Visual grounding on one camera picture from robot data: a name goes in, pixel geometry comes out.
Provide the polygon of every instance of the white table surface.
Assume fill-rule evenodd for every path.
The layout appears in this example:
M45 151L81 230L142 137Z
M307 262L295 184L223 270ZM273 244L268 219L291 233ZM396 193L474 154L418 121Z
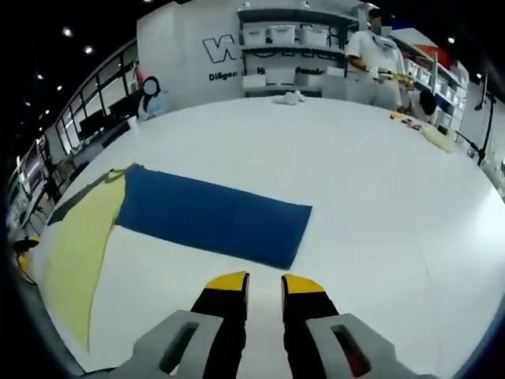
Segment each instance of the white table surface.
M67 200L111 168L140 163L298 204L312 215L290 273L325 287L396 347L418 373L452 376L505 293L505 205L479 168L447 154L389 112L307 99L296 107L239 99L166 114L102 152ZM34 257L44 269L58 224ZM49 310L87 371L122 364L135 341L188 310L216 276L246 270L247 343L239 378L290 377L283 349L281 270L114 227L96 288L90 351Z

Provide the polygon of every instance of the blue towel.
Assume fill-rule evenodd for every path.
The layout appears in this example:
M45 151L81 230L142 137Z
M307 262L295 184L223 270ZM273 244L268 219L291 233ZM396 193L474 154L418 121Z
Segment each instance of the blue towel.
M184 246L288 269L312 207L146 170L126 173L116 224Z

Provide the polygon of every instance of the person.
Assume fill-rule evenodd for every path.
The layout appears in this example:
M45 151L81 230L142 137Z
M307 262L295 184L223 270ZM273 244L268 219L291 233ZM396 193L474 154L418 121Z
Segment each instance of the person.
M148 77L144 81L144 95L140 99L138 121L146 121L168 111L168 92L161 90L158 79Z
M385 80L380 71L402 73L402 55L396 44L382 36L382 14L378 9L368 13L370 27L353 34L346 48L351 65L346 85L350 101L374 105L391 111L402 106L397 81Z
M426 90L411 92L406 113L418 120L435 125L438 115L435 96Z

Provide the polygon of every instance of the black ceiling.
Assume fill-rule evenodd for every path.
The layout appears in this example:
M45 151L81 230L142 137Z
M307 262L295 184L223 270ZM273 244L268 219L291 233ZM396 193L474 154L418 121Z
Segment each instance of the black ceiling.
M16 2L9 14L4 12L4 24L10 25L3 53L7 67L12 65L4 75L13 89L9 96L11 104L6 108L14 152L22 153L39 136L39 127L47 128L54 122L83 80L105 58L135 37L139 18L167 2L170 1ZM492 65L498 92L497 84L505 81L504 54L496 37L501 15L494 16L485 7L476 9L475 2L455 0L375 0L373 3L446 47L472 74L482 72L484 62ZM62 35L65 26L72 29L73 38ZM448 36L455 37L454 45L447 44ZM84 54L87 45L94 47L94 54ZM37 73L44 76L42 81L36 78ZM60 92L56 91L58 85L63 86ZM505 85L501 88L503 99ZM40 118L45 110L50 111L49 115Z

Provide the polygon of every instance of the white shirt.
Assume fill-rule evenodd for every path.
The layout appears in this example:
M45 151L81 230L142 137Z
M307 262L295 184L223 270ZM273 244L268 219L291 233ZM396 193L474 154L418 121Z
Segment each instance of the white shirt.
M410 93L410 107L412 109L412 116L423 122L435 125L436 116L438 115L438 107L435 108L433 114L426 114L425 111L423 111L423 107L421 106L420 95L421 93L418 91Z
M349 43L346 47L346 57L354 56L358 57L369 67L379 67L380 69L389 70L393 73L401 73L402 68L400 61L402 59L401 54L398 49L393 48L382 48L374 40L374 38L384 38L375 37L375 34L370 30L364 30L356 32L351 37ZM350 72L363 73L359 69L349 67Z

